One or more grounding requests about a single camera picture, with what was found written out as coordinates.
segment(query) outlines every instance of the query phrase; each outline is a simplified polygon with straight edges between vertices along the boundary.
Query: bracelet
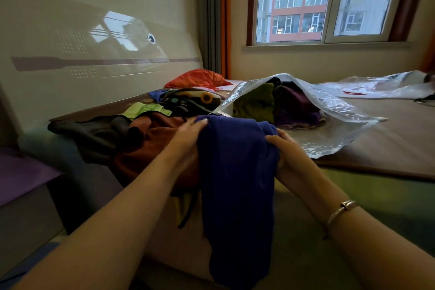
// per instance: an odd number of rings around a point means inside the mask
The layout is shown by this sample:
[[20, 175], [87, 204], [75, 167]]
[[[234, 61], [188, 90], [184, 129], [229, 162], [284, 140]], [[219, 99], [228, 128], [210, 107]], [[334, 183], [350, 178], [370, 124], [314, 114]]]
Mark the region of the bracelet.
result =
[[344, 211], [349, 211], [356, 206], [358, 206], [358, 205], [354, 201], [346, 201], [346, 202], [341, 203], [340, 208], [329, 217], [328, 221], [326, 222], [326, 225], [322, 226], [323, 239], [329, 238], [328, 229], [329, 229], [329, 226], [331, 225], [331, 223]]

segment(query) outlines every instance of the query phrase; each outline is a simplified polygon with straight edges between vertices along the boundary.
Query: brown garment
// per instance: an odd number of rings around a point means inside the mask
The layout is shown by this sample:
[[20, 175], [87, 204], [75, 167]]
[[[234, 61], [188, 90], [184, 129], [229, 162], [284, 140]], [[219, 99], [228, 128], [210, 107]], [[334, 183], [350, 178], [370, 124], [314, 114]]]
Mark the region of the brown garment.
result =
[[[117, 148], [110, 169], [122, 186], [131, 183], [168, 145], [181, 117], [167, 117], [160, 112], [147, 112], [136, 118], [128, 129], [127, 138]], [[171, 195], [179, 196], [199, 184], [199, 165], [196, 160], [178, 178]]]

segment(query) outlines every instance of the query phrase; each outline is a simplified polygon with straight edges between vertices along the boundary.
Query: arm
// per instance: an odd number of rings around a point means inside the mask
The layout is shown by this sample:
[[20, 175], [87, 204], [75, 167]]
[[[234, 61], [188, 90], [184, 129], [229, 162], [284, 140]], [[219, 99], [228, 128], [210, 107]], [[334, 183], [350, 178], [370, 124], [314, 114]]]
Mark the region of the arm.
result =
[[[324, 225], [349, 197], [284, 131], [267, 141], [281, 151], [277, 178]], [[329, 237], [360, 282], [370, 289], [433, 289], [435, 259], [380, 223], [361, 207], [339, 215]]]
[[207, 120], [184, 124], [120, 194], [73, 232], [15, 287], [128, 289], [178, 175], [198, 156]]

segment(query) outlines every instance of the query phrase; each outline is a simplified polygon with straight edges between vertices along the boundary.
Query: headboard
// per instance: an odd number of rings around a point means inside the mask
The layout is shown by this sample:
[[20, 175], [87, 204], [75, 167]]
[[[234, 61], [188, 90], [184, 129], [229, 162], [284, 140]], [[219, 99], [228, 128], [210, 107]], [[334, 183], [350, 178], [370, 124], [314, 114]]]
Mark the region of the headboard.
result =
[[74, 0], [0, 5], [2, 99], [19, 133], [202, 67], [196, 40], [179, 29]]

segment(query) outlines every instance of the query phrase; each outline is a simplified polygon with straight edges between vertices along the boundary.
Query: blue sweater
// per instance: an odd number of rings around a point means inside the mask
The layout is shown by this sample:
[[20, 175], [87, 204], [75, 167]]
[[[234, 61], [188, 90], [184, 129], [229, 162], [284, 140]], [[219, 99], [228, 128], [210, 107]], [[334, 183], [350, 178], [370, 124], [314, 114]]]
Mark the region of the blue sweater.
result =
[[232, 289], [251, 289], [269, 272], [278, 149], [268, 122], [209, 119], [198, 138], [202, 220], [213, 252], [210, 273]]

